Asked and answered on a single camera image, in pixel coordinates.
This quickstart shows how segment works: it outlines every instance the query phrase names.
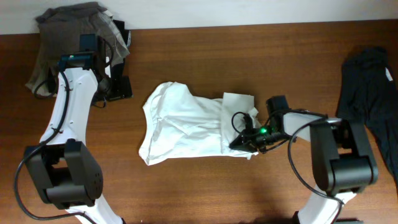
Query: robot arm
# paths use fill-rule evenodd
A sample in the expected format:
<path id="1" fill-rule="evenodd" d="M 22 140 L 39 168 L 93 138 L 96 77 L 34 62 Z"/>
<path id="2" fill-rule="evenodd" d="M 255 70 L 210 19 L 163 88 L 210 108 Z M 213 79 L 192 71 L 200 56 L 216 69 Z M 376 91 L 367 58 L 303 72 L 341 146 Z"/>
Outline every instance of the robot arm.
<path id="1" fill-rule="evenodd" d="M 39 145 L 40 152 L 25 164 L 44 203 L 52 203 L 69 213 L 83 213 L 97 224 L 122 224 L 124 220 L 114 214 L 102 195 L 101 167 L 85 146 L 92 103 L 97 99 L 118 100 L 132 96 L 128 77 L 111 74 L 110 62 L 105 57 L 105 42 L 94 34 L 81 35 L 80 52 L 61 57 L 57 99 L 40 142 L 47 142 L 54 132 L 57 134 L 45 145 Z M 58 130 L 56 127 L 60 123 L 62 126 Z M 25 156 L 39 146 L 27 147 Z M 57 166 L 60 161 L 66 161 L 67 167 Z M 92 223 L 83 216 L 77 218 L 82 223 Z"/>
<path id="2" fill-rule="evenodd" d="M 265 153 L 266 146 L 291 139 L 294 134 L 310 141 L 315 190 L 329 198 L 312 193 L 306 206 L 296 212 L 294 223 L 331 224 L 340 211 L 340 203 L 332 198 L 346 203 L 377 180 L 377 165 L 363 124 L 291 110 L 284 96 L 267 100 L 267 109 L 269 124 L 261 128 L 246 126 L 230 148 Z M 252 122 L 249 116 L 245 121 Z M 339 147 L 351 152 L 340 154 Z"/>

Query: gray cloth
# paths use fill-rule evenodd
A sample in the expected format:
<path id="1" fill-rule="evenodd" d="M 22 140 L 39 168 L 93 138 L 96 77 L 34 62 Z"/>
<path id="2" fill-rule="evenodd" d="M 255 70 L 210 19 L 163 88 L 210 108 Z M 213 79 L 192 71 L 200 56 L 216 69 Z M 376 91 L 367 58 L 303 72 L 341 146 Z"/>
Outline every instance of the gray cloth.
<path id="1" fill-rule="evenodd" d="M 123 63 L 123 58 L 130 53 L 120 31 L 106 11 L 107 9 L 99 6 L 97 2 L 88 2 L 48 9 L 37 17 L 40 50 L 26 87 L 33 92 L 36 86 L 48 77 L 49 70 L 52 74 L 58 74 L 57 62 L 61 55 L 79 51 L 80 34 L 97 34 L 106 39 L 114 50 L 111 65 Z M 106 55 L 111 55 L 108 48 Z M 44 85 L 37 93 L 48 95 L 49 91 Z"/>

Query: black cloth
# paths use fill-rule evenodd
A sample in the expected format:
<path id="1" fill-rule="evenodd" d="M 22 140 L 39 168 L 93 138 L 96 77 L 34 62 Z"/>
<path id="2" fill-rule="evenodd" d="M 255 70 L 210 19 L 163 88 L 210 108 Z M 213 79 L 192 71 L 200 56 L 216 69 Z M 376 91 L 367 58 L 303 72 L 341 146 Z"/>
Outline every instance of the black cloth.
<path id="1" fill-rule="evenodd" d="M 381 47 L 364 50 L 342 66 L 337 117 L 360 119 L 376 137 L 384 162 L 398 183 L 398 91 Z"/>

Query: wooden surface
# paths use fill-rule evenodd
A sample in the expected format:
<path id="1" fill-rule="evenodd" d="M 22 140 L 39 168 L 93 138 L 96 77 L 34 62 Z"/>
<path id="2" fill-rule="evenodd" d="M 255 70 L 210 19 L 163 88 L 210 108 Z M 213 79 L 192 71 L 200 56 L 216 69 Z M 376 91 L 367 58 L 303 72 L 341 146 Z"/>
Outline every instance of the wooden surface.
<path id="1" fill-rule="evenodd" d="M 340 67 L 353 51 L 380 45 L 398 71 L 398 21 L 279 24 L 199 29 L 134 30 L 125 74 L 135 97 L 92 108 L 87 146 L 102 167 L 104 196 L 127 223 L 239 223 L 290 218 L 310 192 L 291 171 L 286 147 L 243 158 L 169 159 L 146 166 L 138 156 L 146 132 L 142 106 L 155 87 L 176 81 L 196 96 L 224 92 L 255 96 L 259 119 L 265 101 L 286 95 L 292 108 L 334 115 Z M 25 146 L 37 144 L 55 100 L 36 100 L 24 86 L 39 49 L 38 35 L 0 36 L 0 219 L 38 223 L 18 208 L 14 171 Z M 379 180 L 350 201 L 341 217 L 398 223 L 397 192 L 373 137 Z M 294 145 L 294 161 L 311 185 L 310 145 Z M 23 201 L 38 215 L 62 213 L 43 204 L 24 169 Z M 67 218 L 46 223 L 78 223 Z"/>

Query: white t-shirt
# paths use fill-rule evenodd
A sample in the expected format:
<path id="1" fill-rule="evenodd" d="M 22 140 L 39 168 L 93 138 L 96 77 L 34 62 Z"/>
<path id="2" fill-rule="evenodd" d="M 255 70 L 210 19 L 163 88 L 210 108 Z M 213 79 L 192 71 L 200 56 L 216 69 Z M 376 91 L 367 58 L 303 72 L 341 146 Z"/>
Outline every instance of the white t-shirt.
<path id="1" fill-rule="evenodd" d="M 224 93 L 223 99 L 192 96 L 186 85 L 167 82 L 159 85 L 143 106 L 147 132 L 139 155 L 147 165 L 169 158 L 234 156 L 250 157 L 256 153 L 232 150 L 229 143 L 238 134 L 232 128 L 235 112 L 249 113 L 259 126 L 254 97 Z M 244 129 L 236 116 L 237 129 Z"/>

